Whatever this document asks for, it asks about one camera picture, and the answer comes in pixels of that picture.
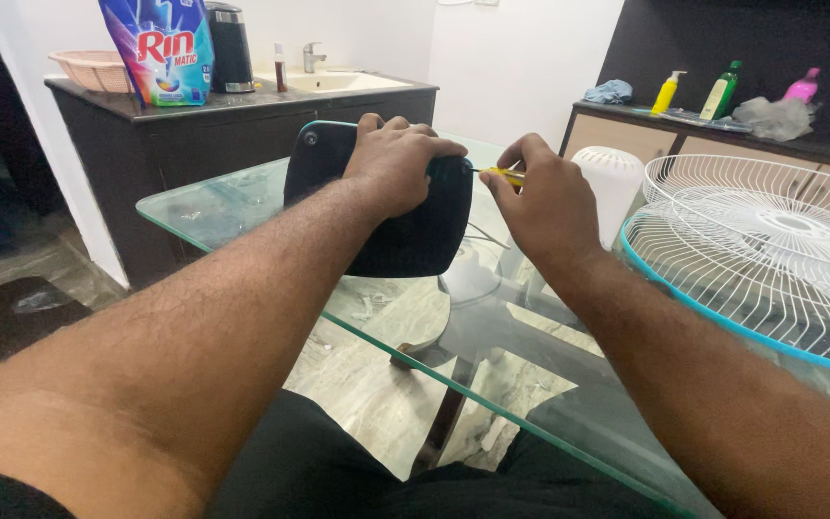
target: white cable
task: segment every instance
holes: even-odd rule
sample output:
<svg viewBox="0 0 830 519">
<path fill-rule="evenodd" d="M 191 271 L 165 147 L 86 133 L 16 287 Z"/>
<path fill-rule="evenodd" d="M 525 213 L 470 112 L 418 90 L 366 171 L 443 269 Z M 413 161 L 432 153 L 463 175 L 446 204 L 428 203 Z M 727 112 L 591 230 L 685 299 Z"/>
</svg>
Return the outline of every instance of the white cable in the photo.
<svg viewBox="0 0 830 519">
<path fill-rule="evenodd" d="M 471 225 L 474 229 L 476 229 L 477 231 L 482 233 L 482 236 L 469 236 L 469 235 L 467 235 L 467 236 L 463 236 L 463 237 L 465 237 L 465 238 L 474 238 L 474 239 L 478 239 L 478 240 L 488 240 L 488 241 L 504 248 L 504 250 L 511 250 L 510 245 L 506 245 L 506 244 L 496 240 L 495 238 L 491 237 L 491 235 L 489 233 L 486 233 L 485 231 L 480 229 L 477 224 L 475 224 L 473 222 L 467 222 L 467 225 Z"/>
</svg>

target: green bottle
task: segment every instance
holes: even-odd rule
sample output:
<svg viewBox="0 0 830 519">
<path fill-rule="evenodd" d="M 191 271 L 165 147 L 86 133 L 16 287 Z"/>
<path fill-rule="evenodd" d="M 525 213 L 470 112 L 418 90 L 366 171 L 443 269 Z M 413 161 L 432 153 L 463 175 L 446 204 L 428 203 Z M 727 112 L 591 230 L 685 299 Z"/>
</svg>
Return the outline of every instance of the green bottle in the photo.
<svg viewBox="0 0 830 519">
<path fill-rule="evenodd" d="M 722 73 L 713 89 L 709 91 L 707 104 L 704 104 L 703 111 L 700 112 L 700 118 L 719 119 L 727 110 L 729 110 L 729 103 L 732 100 L 732 92 L 735 91 L 735 84 L 739 81 L 739 67 L 742 66 L 741 61 L 733 61 L 729 65 L 729 70 Z"/>
</svg>

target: yellow screwdriver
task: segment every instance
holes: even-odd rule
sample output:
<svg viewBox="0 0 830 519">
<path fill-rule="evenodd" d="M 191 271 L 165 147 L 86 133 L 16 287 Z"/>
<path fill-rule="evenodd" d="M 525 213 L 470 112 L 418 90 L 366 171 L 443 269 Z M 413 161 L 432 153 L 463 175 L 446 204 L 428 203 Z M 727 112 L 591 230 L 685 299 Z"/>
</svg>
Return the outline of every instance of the yellow screwdriver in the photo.
<svg viewBox="0 0 830 519">
<path fill-rule="evenodd" d="M 504 169 L 500 167 L 487 167 L 485 169 L 476 169 L 474 167 L 468 168 L 469 171 L 473 172 L 480 172 L 480 171 L 491 171 L 492 173 L 503 174 L 504 177 L 508 180 L 509 183 L 512 185 L 517 185 L 521 187 L 524 185 L 524 173 L 520 171 L 514 171 L 512 169 Z"/>
</svg>

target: hand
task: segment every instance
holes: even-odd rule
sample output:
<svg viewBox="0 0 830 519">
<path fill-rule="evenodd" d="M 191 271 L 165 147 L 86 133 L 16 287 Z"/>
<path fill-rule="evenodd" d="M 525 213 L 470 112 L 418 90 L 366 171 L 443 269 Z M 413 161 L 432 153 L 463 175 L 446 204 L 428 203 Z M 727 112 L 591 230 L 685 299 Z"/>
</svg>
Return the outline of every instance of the hand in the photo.
<svg viewBox="0 0 830 519">
<path fill-rule="evenodd" d="M 525 171 L 520 194 L 501 174 L 484 171 L 479 179 L 489 186 L 517 246 L 544 278 L 553 269 L 580 272 L 604 257 L 594 193 L 578 165 L 553 153 L 535 133 L 509 146 L 497 165 L 515 164 Z"/>
<path fill-rule="evenodd" d="M 428 124 L 409 125 L 393 117 L 383 127 L 376 113 L 358 123 L 357 143 L 342 178 L 360 182 L 360 190 L 379 211 L 381 220 L 401 216 L 428 197 L 425 174 L 434 157 L 466 156 L 467 149 L 440 138 Z"/>
</svg>

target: blue packet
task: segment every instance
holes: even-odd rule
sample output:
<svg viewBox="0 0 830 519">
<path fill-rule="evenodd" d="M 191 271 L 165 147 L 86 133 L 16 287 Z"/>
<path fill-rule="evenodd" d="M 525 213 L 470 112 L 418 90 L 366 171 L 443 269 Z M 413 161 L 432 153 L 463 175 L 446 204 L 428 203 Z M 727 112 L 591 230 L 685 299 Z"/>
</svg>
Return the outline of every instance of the blue packet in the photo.
<svg viewBox="0 0 830 519">
<path fill-rule="evenodd" d="M 110 38 L 141 100 L 204 104 L 213 42 L 204 0 L 98 0 Z"/>
</svg>

